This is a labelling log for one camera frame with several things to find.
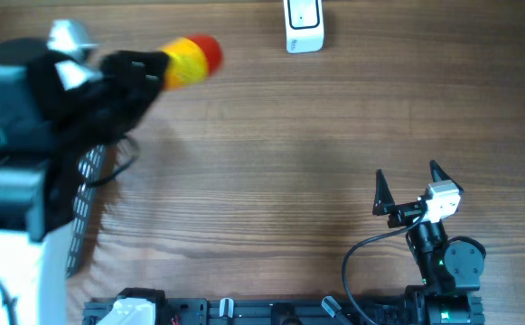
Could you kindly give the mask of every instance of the wood grain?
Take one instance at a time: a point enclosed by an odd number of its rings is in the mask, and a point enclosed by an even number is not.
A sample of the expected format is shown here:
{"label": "wood grain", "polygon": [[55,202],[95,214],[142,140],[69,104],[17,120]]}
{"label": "wood grain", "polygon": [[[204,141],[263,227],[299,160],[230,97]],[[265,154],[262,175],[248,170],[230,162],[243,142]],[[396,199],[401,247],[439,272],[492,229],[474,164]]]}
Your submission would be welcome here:
{"label": "wood grain", "polygon": [[[280,3],[0,9],[0,41],[81,19],[103,44],[146,51],[207,32],[225,67],[163,94],[134,132],[142,158],[99,195],[82,304],[128,286],[170,297],[342,293],[342,256],[386,231],[370,214],[383,168],[413,200],[437,159],[466,189],[451,236],[488,250],[490,324],[525,324],[525,2],[324,4],[323,51],[289,55]],[[358,252],[356,293],[421,283],[404,239]]]}

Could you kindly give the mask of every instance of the white device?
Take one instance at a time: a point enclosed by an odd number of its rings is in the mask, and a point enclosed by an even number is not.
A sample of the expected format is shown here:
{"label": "white device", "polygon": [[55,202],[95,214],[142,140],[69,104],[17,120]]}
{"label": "white device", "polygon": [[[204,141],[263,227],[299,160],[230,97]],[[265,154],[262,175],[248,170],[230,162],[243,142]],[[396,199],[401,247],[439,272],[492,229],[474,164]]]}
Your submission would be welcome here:
{"label": "white device", "polygon": [[318,51],[324,43],[322,0],[283,0],[286,50],[290,53]]}

